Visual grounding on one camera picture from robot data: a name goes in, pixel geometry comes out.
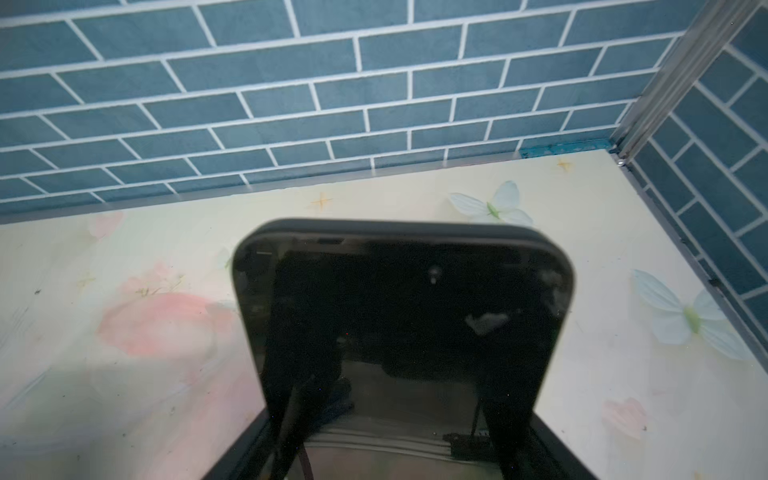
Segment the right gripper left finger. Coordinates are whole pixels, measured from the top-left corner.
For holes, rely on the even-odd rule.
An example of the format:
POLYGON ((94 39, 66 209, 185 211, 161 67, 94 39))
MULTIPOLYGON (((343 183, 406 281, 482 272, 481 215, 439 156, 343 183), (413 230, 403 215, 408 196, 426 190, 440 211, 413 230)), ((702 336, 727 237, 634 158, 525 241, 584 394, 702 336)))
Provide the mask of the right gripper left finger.
POLYGON ((272 455, 270 427, 270 415, 264 409, 202 479, 258 479, 272 455))

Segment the phone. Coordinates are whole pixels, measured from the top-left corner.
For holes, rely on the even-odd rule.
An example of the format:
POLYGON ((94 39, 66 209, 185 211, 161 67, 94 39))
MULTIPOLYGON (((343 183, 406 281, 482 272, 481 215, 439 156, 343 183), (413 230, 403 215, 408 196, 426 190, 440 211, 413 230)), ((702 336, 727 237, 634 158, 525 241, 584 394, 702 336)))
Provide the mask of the phone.
POLYGON ((530 422, 576 273, 545 235, 283 219, 231 277, 270 415, 258 479, 556 479, 530 422))

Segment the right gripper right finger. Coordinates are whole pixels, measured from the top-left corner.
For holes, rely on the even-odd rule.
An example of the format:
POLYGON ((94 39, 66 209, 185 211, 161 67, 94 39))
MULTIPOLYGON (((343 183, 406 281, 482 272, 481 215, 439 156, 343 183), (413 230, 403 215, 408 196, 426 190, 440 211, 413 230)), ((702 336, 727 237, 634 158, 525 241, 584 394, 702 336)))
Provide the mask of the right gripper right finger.
POLYGON ((557 472, 556 479, 597 479, 536 413, 530 427, 533 442, 546 459, 546 470, 557 472))

